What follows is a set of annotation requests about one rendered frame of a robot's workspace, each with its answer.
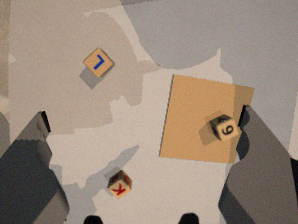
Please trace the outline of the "orange square mat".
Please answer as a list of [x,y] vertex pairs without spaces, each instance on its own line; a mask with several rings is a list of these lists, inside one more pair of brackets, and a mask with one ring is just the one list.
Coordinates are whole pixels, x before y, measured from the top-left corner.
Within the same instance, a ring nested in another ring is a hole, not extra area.
[[[250,105],[255,88],[173,74],[160,157],[232,163],[241,135],[243,105]],[[221,142],[210,120],[226,114],[238,135]]]

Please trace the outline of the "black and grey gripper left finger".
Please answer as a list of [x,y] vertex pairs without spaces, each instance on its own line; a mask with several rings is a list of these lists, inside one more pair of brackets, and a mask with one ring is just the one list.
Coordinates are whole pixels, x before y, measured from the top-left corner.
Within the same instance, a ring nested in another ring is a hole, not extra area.
[[50,132],[46,112],[39,111],[0,158],[0,224],[67,221],[66,194],[49,169]]

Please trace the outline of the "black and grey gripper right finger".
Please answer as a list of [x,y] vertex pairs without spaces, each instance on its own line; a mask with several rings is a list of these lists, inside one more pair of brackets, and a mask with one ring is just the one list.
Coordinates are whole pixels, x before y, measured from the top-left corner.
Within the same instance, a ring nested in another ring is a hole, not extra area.
[[250,105],[238,127],[241,161],[231,166],[218,202],[226,223],[298,224],[298,160]]

